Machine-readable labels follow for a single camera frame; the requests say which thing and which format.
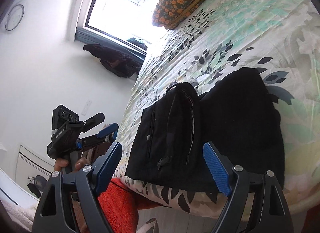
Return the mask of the black pants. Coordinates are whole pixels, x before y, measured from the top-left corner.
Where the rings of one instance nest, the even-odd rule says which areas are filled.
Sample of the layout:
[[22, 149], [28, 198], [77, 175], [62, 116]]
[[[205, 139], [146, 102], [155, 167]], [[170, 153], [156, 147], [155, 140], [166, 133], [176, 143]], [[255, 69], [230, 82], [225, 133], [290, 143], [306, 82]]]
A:
[[251, 173], [275, 173], [285, 182], [280, 114], [259, 72], [241, 68], [198, 95], [178, 83], [142, 112], [125, 174], [180, 190], [217, 193], [203, 158], [212, 142], [232, 164]]

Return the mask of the red fuzzy garment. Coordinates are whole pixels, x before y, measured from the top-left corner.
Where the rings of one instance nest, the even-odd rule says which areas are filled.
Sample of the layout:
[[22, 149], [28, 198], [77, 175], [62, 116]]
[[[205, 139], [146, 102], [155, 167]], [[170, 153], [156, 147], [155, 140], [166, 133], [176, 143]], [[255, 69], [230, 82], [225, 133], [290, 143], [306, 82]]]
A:
[[139, 220], [138, 211], [160, 206], [130, 190], [119, 178], [111, 179], [98, 201], [114, 232], [135, 232]]

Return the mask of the floral leaf bed sheet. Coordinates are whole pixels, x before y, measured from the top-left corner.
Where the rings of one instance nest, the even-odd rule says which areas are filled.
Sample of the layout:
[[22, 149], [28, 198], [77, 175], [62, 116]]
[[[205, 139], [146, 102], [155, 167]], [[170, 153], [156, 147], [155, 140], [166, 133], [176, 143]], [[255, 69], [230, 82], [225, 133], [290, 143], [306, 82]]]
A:
[[144, 183], [125, 171], [142, 111], [175, 83], [197, 93], [242, 68], [256, 68], [281, 115], [284, 194], [290, 212], [319, 203], [319, 13], [310, 0], [206, 0], [147, 51], [118, 140], [115, 175], [142, 196], [193, 215], [217, 218], [226, 198]]

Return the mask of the white wall switch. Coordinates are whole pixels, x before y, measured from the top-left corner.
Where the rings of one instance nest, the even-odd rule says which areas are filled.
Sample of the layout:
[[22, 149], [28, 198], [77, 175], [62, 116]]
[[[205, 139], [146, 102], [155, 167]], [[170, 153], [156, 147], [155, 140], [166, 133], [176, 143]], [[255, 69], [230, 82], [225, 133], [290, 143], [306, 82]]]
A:
[[81, 112], [81, 115], [86, 116], [86, 114], [87, 114], [87, 112], [88, 112], [91, 104], [92, 104], [92, 101], [91, 101], [91, 100], [88, 100], [88, 101], [86, 102], [86, 104], [85, 104], [85, 106], [84, 106], [84, 108], [83, 108], [83, 110], [82, 110], [82, 112]]

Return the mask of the window with dark frame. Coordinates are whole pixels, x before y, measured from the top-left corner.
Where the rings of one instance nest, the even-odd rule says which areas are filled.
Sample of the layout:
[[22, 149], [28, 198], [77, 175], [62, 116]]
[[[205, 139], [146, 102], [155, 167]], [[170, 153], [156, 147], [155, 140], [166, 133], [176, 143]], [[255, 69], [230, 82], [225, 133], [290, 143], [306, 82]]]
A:
[[76, 41], [102, 44], [144, 59], [146, 50], [164, 33], [152, 25], [159, 0], [76, 0], [73, 28]]

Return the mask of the round white wall fixture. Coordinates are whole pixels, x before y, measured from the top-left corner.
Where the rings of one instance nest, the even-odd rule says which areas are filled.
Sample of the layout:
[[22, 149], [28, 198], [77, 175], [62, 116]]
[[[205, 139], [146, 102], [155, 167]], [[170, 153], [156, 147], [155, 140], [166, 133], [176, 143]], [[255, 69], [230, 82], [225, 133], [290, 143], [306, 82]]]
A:
[[24, 5], [17, 4], [10, 10], [4, 25], [6, 31], [13, 31], [22, 21], [25, 13]]

